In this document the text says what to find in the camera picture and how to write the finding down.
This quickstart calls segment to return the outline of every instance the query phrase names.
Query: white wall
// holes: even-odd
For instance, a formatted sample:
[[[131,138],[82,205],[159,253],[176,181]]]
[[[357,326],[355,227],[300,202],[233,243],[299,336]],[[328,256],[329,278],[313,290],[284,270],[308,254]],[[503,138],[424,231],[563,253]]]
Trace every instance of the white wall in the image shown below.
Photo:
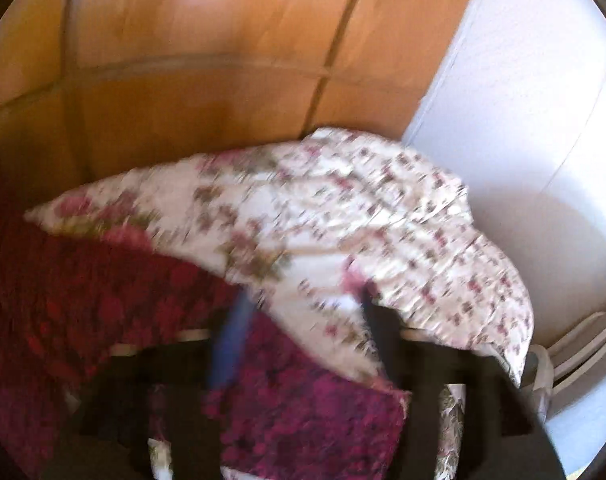
[[[606,300],[606,20],[592,0],[472,0],[405,137],[460,174],[530,290],[535,340]]]

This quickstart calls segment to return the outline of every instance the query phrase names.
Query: floral pattern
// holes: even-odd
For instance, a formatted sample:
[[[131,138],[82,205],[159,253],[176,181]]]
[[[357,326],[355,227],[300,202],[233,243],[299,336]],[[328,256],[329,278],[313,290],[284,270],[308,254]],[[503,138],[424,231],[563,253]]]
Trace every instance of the floral pattern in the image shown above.
[[[309,355],[374,388],[385,385],[353,296],[364,279],[409,328],[491,348],[520,380],[533,317],[517,270],[474,228],[458,177],[382,137],[323,128],[302,142],[195,155],[68,192],[27,218],[244,283]],[[462,397],[457,385],[443,392],[436,480],[456,472]]]
[[[263,312],[234,380],[205,405],[222,461],[273,480],[382,480],[403,427],[394,396],[318,366]]]

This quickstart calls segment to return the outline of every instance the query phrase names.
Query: fabric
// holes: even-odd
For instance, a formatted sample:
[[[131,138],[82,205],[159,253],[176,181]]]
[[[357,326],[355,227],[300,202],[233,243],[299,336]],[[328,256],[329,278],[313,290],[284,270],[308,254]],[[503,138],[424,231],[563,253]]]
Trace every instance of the fabric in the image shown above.
[[[10,475],[12,460],[28,478],[38,478],[64,415],[60,388],[0,305],[0,479],[20,478]]]
[[[389,389],[353,297],[368,278],[408,327],[455,348],[491,346],[514,381],[522,373],[533,318],[514,266],[474,229],[458,177],[378,136],[325,128],[302,142],[195,155],[73,190],[27,218],[246,284],[308,355],[372,388]],[[441,408],[435,478],[449,480],[460,387],[443,392]]]
[[[0,171],[0,303],[65,386],[79,388],[114,344],[206,327],[238,290],[175,258],[46,234],[22,219]]]
[[[220,417],[222,463],[272,480],[382,479],[403,426],[394,396],[324,370],[263,312],[208,411]]]
[[[457,480],[561,480],[563,469],[529,402],[494,357],[402,337],[398,314],[363,294],[368,320],[385,370],[412,404],[386,480],[431,480],[439,444],[439,392],[466,387],[464,433]]]

